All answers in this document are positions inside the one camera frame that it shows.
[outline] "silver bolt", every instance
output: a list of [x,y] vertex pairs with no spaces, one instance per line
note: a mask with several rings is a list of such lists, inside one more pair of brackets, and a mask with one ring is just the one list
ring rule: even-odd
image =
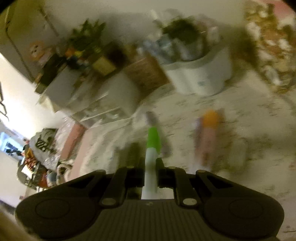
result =
[[114,198],[104,198],[102,200],[102,204],[106,206],[113,206],[116,203],[116,200]]
[[197,204],[197,201],[194,198],[185,198],[183,203],[187,206],[193,206]]

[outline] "green cap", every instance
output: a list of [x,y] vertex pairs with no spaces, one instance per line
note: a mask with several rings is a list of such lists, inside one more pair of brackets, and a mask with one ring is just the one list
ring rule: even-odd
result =
[[160,154],[161,143],[156,127],[151,127],[148,130],[147,148],[155,148],[157,153]]

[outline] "orange cap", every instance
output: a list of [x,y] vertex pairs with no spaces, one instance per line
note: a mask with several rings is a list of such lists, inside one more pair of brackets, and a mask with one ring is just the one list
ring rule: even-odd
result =
[[214,110],[208,110],[202,119],[202,127],[210,127],[216,129],[220,121],[219,114]]

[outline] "white plastic bin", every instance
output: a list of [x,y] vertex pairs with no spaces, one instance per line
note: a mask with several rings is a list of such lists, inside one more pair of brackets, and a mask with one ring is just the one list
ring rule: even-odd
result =
[[188,62],[161,65],[167,77],[181,94],[210,96],[219,93],[232,76],[229,47],[220,42],[204,57]]

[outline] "ribbed black surface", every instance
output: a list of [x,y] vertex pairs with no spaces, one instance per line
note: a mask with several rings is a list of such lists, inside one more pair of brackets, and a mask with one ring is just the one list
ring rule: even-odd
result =
[[119,208],[102,211],[92,227],[70,240],[219,241],[232,239],[212,231],[197,211],[180,208],[174,200],[142,202],[127,200]]

